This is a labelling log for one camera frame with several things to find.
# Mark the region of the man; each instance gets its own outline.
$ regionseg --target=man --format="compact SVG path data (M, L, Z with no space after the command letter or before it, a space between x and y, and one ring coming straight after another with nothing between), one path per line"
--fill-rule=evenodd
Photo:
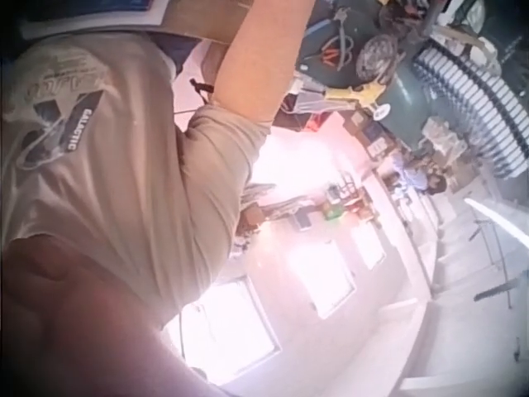
M446 178L439 174L427 174L425 170L406 164L400 152L392 154L392 165L398 175L398 187L395 189L397 196L403 196L406 190L414 188L426 194L438 194L446 191Z
M313 2L254 1L185 134L174 130L174 64L144 36L60 36L14 64L2 106L2 354L38 395L224 395L160 330L228 257Z

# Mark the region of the window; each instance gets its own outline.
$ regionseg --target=window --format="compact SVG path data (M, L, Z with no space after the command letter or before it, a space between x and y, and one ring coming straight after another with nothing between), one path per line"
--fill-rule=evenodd
M353 227L351 236L355 240L355 244L368 269L372 270L386 257L379 235L374 230L373 223L363 223L358 227Z
M197 302L183 308L181 315L185 360L206 372L215 384L227 383L279 349L246 278L211 287ZM167 330L181 349L178 317Z
M289 264L305 285L321 318L329 316L355 290L347 264L334 242L300 247L291 253Z

